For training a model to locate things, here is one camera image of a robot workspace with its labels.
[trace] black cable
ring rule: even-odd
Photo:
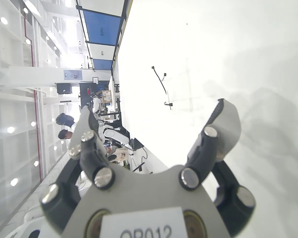
[[[134,163],[135,166],[137,167],[137,165],[136,165],[136,163],[135,163],[135,160],[134,160],[133,158],[131,158],[130,161],[133,161],[133,163]]]
[[[151,68],[154,70],[154,72],[155,72],[156,76],[157,76],[157,77],[158,77],[158,79],[159,79],[159,82],[161,83],[161,85],[162,85],[163,89],[165,90],[165,93],[167,94],[167,91],[166,91],[165,87],[163,86],[163,83],[162,83],[162,81],[160,80],[160,78],[159,78],[159,75],[157,74],[156,70],[154,69],[154,66],[153,66],[153,67],[151,67]]]
[[[147,155],[147,157],[145,158],[144,156],[142,156],[142,158],[145,158],[145,160],[147,160],[148,159],[148,153],[146,152],[146,150],[144,149],[144,147],[142,147],[143,148],[143,150],[145,151],[145,153],[146,153],[146,155]]]

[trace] gray metal plate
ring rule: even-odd
[[[106,191],[91,186],[76,207],[62,237],[83,238],[90,218],[101,209],[125,213],[177,206],[200,215],[208,238],[230,237],[205,189],[200,186],[194,191],[186,191],[181,187],[178,176],[184,166],[177,165],[151,175],[133,173],[116,164],[110,167],[116,174],[113,186]]]

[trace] person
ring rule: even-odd
[[[93,98],[93,113],[99,113],[101,110],[101,100],[98,97]]]
[[[70,127],[73,131],[76,126],[76,123],[74,122],[74,118],[70,115],[66,115],[65,113],[61,113],[60,115],[58,115],[55,121],[58,125],[65,125],[65,126]],[[112,126],[114,129],[122,127],[121,120],[115,120],[114,122],[109,122],[106,124],[109,126]],[[122,130],[120,130],[122,134],[124,134],[124,130],[125,129],[122,127]],[[73,135],[72,131],[63,129],[59,132],[58,138],[59,139],[71,139],[72,135]],[[105,135],[104,135],[103,128],[100,126],[98,128],[98,135],[99,135],[99,138],[101,139],[101,141],[104,143]]]
[[[60,130],[60,132],[58,133],[58,138],[60,139],[71,139],[73,132],[63,129]]]

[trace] ceiling light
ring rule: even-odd
[[[39,11],[37,10],[37,8],[34,6],[33,3],[31,3],[29,0],[26,0],[25,2],[25,5],[27,6],[27,8],[34,14],[38,15],[38,16],[41,16]]]
[[[7,25],[8,24],[8,20],[4,17],[1,17],[0,18],[0,22],[2,22],[4,25]]]
[[[9,134],[12,134],[12,133],[14,132],[14,127],[9,127],[9,128],[7,129],[7,132],[8,132]]]
[[[17,183],[18,183],[18,178],[14,178],[14,179],[10,182],[11,186],[16,186]]]

